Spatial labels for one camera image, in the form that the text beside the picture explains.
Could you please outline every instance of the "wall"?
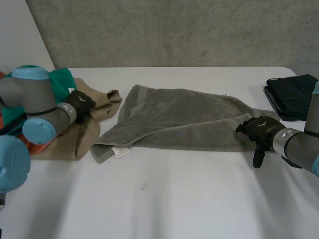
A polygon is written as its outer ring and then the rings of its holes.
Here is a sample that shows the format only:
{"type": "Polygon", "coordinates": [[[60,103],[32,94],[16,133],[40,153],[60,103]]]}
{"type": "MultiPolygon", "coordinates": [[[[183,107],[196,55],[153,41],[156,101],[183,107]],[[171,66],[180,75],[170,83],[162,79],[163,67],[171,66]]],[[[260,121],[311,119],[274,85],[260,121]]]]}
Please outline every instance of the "wall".
{"type": "Polygon", "coordinates": [[[27,0],[56,67],[285,66],[319,77],[318,0],[27,0]]]}
{"type": "Polygon", "coordinates": [[[0,71],[27,64],[54,69],[26,2],[1,0],[0,71]]]}

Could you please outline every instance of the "gray concrete wall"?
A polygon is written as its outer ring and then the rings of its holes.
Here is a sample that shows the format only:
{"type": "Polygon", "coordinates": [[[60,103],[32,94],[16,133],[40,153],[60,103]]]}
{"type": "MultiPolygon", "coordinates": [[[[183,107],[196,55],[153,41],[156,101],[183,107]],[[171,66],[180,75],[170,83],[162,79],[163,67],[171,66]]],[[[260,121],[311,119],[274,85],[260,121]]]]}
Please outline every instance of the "gray concrete wall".
{"type": "Polygon", "coordinates": [[[56,67],[284,66],[319,77],[318,0],[27,0],[56,67]]]}

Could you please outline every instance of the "light blue joint cover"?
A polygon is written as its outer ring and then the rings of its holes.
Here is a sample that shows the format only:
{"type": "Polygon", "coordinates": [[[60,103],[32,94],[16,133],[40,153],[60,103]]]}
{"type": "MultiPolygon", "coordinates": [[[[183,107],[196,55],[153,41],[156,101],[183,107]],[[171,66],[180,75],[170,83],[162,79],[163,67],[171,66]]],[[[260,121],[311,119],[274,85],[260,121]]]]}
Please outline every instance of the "light blue joint cover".
{"type": "Polygon", "coordinates": [[[30,165],[29,151],[20,139],[0,136],[0,193],[22,186],[28,178],[30,165]]]}
{"type": "Polygon", "coordinates": [[[17,68],[12,72],[12,76],[27,80],[48,80],[48,71],[42,67],[17,68]]]}
{"type": "Polygon", "coordinates": [[[37,145],[50,143],[56,136],[53,125],[40,118],[28,119],[22,127],[22,132],[28,141],[37,145]]]}
{"type": "Polygon", "coordinates": [[[319,81],[317,81],[317,83],[315,85],[315,89],[313,91],[313,94],[319,94],[319,81]]]}
{"type": "Polygon", "coordinates": [[[319,178],[319,155],[317,156],[317,158],[315,159],[313,163],[313,173],[315,176],[319,178]]]}

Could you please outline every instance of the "white table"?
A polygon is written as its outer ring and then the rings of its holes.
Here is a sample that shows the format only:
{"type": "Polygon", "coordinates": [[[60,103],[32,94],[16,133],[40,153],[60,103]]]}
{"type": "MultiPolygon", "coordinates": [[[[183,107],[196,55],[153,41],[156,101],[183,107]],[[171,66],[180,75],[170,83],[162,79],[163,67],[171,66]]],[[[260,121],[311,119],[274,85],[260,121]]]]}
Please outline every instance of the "white table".
{"type": "MultiPolygon", "coordinates": [[[[282,67],[71,69],[100,91],[134,84],[228,94],[271,110],[262,85],[294,76],[282,67]]],[[[117,115],[101,124],[104,133],[117,115]]],[[[303,122],[285,123],[302,130],[303,122]]],[[[317,239],[319,179],[268,154],[131,148],[98,165],[33,161],[7,195],[4,239],[317,239]]]]}

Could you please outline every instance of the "green cloth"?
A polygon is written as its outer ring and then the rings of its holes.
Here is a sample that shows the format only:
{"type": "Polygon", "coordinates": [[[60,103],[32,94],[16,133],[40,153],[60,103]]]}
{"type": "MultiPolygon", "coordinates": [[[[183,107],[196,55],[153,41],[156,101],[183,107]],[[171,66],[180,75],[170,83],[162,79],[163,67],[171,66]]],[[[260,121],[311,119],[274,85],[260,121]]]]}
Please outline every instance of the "green cloth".
{"type": "MultiPolygon", "coordinates": [[[[34,65],[26,65],[21,66],[20,68],[33,68],[38,67],[34,65]]],[[[12,72],[7,74],[5,77],[11,77],[12,72]]],[[[71,72],[67,68],[54,70],[49,72],[50,82],[52,86],[52,90],[56,99],[56,102],[62,102],[69,95],[69,88],[75,88],[76,85],[73,79],[71,72]]],[[[11,107],[11,108],[2,108],[1,110],[3,117],[4,126],[8,125],[14,119],[19,117],[22,113],[24,113],[24,108],[22,106],[11,107]]],[[[17,125],[14,130],[23,126],[25,121],[22,121],[19,125],[17,125]]]]}

